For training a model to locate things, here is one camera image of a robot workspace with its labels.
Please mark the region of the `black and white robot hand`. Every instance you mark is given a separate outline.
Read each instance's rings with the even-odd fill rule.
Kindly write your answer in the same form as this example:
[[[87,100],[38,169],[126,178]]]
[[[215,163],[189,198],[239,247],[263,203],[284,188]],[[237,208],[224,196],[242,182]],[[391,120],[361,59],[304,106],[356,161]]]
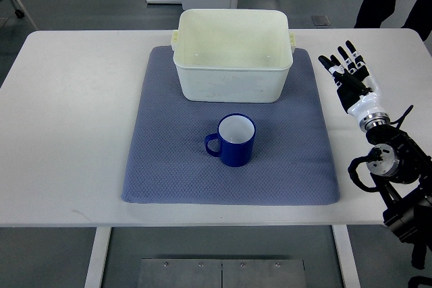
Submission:
[[[341,61],[334,55],[319,56],[319,62],[331,74],[343,110],[354,117],[362,132],[378,125],[390,124],[381,105],[381,89],[362,55],[349,41],[339,46]]]

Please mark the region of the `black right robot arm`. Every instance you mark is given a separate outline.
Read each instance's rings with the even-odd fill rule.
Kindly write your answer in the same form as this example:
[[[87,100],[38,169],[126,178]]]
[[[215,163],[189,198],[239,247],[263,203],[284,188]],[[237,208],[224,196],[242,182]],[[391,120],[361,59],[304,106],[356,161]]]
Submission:
[[[379,193],[386,210],[383,223],[413,246],[411,265],[424,269],[431,251],[431,157],[400,127],[412,108],[395,121],[373,113],[360,121],[372,149],[352,160],[348,174],[364,192]]]

